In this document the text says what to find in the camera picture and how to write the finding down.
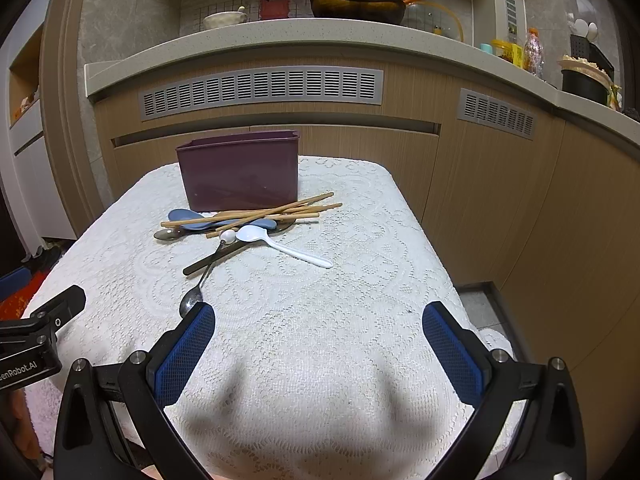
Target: metal screw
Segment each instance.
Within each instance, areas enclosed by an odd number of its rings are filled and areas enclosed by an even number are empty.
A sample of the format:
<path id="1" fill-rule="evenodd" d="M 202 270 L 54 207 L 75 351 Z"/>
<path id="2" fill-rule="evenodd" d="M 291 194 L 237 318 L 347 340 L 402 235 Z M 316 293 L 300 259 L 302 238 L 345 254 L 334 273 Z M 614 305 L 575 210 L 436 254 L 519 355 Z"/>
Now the metal screw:
<path id="1" fill-rule="evenodd" d="M 560 371 L 564 370 L 564 368 L 566 367 L 564 361 L 562 361 L 562 359 L 559 357 L 554 357 L 553 359 L 551 359 L 551 365 L 553 368 Z"/>
<path id="2" fill-rule="evenodd" d="M 79 372 L 84 368 L 85 365 L 86 365 L 86 359 L 80 358 L 80 359 L 76 359 L 74 363 L 71 365 L 71 367 L 74 369 L 75 372 Z"/>
<path id="3" fill-rule="evenodd" d="M 493 357 L 499 363 L 505 363 L 509 360 L 509 354 L 500 348 L 491 350 L 491 357 Z"/>
<path id="4" fill-rule="evenodd" d="M 129 356 L 129 361 L 131 361 L 135 365 L 139 365 L 146 359 L 146 352 L 143 350 L 136 350 Z"/>

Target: blue spoon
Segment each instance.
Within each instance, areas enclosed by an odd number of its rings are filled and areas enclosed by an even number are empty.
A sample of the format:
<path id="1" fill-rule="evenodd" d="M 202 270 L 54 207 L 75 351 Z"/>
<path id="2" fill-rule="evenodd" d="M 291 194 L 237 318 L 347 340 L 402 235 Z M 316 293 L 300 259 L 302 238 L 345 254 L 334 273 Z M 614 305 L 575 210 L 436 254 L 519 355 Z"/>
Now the blue spoon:
<path id="1" fill-rule="evenodd" d="M 167 215 L 171 222 L 179 222 L 180 220 L 193 220 L 196 218 L 204 218 L 200 213 L 196 213 L 191 209 L 172 209 Z M 231 224 L 235 220 L 223 220 L 220 222 L 202 222 L 198 224 L 184 224 L 182 227 L 187 231 L 204 231 L 212 227 L 220 227 L 223 225 Z M 251 225 L 257 225 L 264 229 L 275 229 L 276 221 L 269 218 L 259 218 L 251 222 Z"/>

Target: wooden chopstick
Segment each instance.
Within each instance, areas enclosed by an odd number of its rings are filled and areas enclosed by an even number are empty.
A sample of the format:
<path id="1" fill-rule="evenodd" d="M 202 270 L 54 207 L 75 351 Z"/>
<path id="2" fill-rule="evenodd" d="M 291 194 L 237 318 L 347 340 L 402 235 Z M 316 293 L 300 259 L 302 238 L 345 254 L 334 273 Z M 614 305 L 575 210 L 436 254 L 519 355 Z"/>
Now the wooden chopstick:
<path id="1" fill-rule="evenodd" d="M 319 202 L 320 200 L 324 200 L 325 198 L 332 196 L 333 193 L 331 194 L 325 194 L 325 195 L 318 195 L 318 196 L 322 196 L 322 198 L 318 198 L 318 197 L 312 197 L 309 199 L 306 199 L 306 202 L 304 201 L 300 201 L 303 204 L 309 204 L 309 203 L 313 203 L 313 202 Z M 335 204 L 331 204 L 328 206 L 323 206 L 327 209 L 332 209 L 334 207 L 338 207 Z M 313 212 L 320 212 L 320 211 L 325 211 L 326 209 L 313 209 L 312 207 L 310 208 L 309 206 L 304 206 L 304 207 L 287 207 L 287 209 L 285 209 L 284 211 L 281 212 L 287 212 L 287 213 L 297 213 L 297 212 L 305 212 L 305 213 L 313 213 Z M 192 220 L 174 220 L 174 221 L 164 221 L 164 222 L 160 222 L 160 226 L 161 227 L 178 227 L 181 225 L 187 225 L 187 224 L 201 224 L 204 222 L 221 222 L 223 220 L 237 220 L 237 219 L 241 219 L 241 218 L 249 218 L 252 215 L 256 215 L 256 214 L 260 214 L 260 216 L 258 216 L 258 218 L 262 218 L 262 216 L 269 214 L 269 212 L 272 211 L 271 209 L 258 209 L 256 211 L 222 211 L 220 213 L 217 213 L 216 215 L 213 216 L 209 216 L 209 217 L 205 217 L 205 218 L 194 218 Z"/>
<path id="2" fill-rule="evenodd" d="M 333 196 L 333 195 L 334 195 L 334 192 L 331 191 L 329 193 L 324 193 L 322 195 L 313 196 L 311 198 L 305 198 L 304 200 L 298 200 L 297 202 L 292 202 L 290 204 L 281 205 L 280 207 L 274 207 L 273 209 L 267 209 L 267 211 L 264 212 L 264 213 L 263 212 L 256 213 L 256 214 L 254 214 L 252 216 L 249 216 L 247 218 L 241 218 L 239 220 L 236 220 L 235 222 L 231 222 L 231 224 L 222 226 L 221 228 L 218 228 L 215 231 L 213 231 L 211 233 L 208 233 L 207 234 L 207 238 L 213 238 L 215 236 L 218 236 L 216 233 L 220 234 L 220 232 L 224 231 L 225 229 L 231 229 L 232 227 L 248 224 L 249 222 L 252 222 L 253 220 L 257 220 L 258 218 L 264 218 L 267 215 L 281 213 L 285 209 L 289 209 L 289 208 L 292 208 L 292 207 L 298 207 L 299 205 L 311 204 L 313 202 L 319 202 L 320 200 L 324 200 L 325 198 L 329 198 L 330 196 Z"/>
<path id="3" fill-rule="evenodd" d="M 335 207 L 340 207 L 342 205 L 342 203 L 337 203 L 337 204 L 329 204 L 329 205 L 323 205 L 323 206 L 308 206 L 308 205 L 303 205 L 300 207 L 290 207 L 289 209 L 285 209 L 283 211 L 284 214 L 287 213 L 313 213 L 313 212 L 321 212 L 321 211 L 327 211 L 328 209 L 333 209 Z M 250 214 L 254 214 L 254 213 L 259 213 L 259 212 L 263 212 L 266 211 L 266 209 L 245 209 L 245 210 L 235 210 L 235 211 L 221 211 L 219 213 L 216 213 L 215 215 L 213 215 L 211 218 L 220 218 L 223 216 L 231 216 L 233 215 L 233 218 L 246 218 L 246 216 L 249 216 Z"/>
<path id="4" fill-rule="evenodd" d="M 265 216 L 265 218 L 269 218 L 271 220 L 275 220 L 278 222 L 285 222 L 285 221 L 291 221 L 291 220 L 298 220 L 301 218 L 318 218 L 319 216 L 320 216 L 319 213 L 293 213 L 291 215 L 268 215 L 268 216 Z M 238 231 L 239 227 L 232 227 L 232 229 L 233 231 Z M 220 236 L 220 233 L 223 233 L 225 230 L 226 229 L 222 229 L 222 230 L 216 229 L 215 231 L 208 233 L 207 238 Z"/>

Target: ventilation grille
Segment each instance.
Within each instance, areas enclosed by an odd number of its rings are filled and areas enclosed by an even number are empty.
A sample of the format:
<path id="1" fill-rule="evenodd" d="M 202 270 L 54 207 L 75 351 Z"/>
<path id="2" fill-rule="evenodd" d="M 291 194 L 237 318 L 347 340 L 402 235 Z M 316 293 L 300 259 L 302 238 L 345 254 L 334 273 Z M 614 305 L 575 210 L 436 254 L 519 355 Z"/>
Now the ventilation grille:
<path id="1" fill-rule="evenodd" d="M 516 0 L 505 0 L 507 11 L 507 28 L 510 34 L 518 33 L 518 15 L 516 13 Z"/>
<path id="2" fill-rule="evenodd" d="M 526 139 L 533 139 L 536 126 L 535 116 L 526 110 L 466 88 L 460 91 L 458 118 L 470 123 L 491 126 Z"/>
<path id="3" fill-rule="evenodd" d="M 201 76 L 140 92 L 142 120 L 245 103 L 337 101 L 382 104 L 382 70 L 273 66 Z"/>

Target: white lace tablecloth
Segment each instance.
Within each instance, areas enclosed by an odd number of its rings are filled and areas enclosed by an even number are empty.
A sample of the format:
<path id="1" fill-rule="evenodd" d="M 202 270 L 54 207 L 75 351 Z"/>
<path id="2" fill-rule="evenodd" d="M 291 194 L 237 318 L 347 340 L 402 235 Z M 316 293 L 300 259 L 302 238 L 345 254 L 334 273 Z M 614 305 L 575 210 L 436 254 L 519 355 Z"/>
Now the white lace tablecloth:
<path id="1" fill-rule="evenodd" d="M 302 156 L 299 196 L 328 190 L 343 207 L 274 238 L 333 260 L 332 269 L 260 243 L 216 266 L 202 286 L 216 333 L 166 414 L 212 474 L 423 479 L 472 413 L 422 334 L 424 306 L 440 300 L 478 331 L 392 177 L 371 162 Z M 178 207 L 188 204 L 177 164 L 145 175 L 31 301 L 26 315 L 72 284 L 86 293 L 84 312 L 58 333 L 59 390 L 76 358 L 123 361 L 180 322 L 180 298 L 200 277 L 185 279 L 182 268 L 218 242 L 155 240 Z M 489 346 L 511 350 L 499 334 L 490 338 Z M 494 452 L 507 446 L 519 416 L 512 410 Z"/>

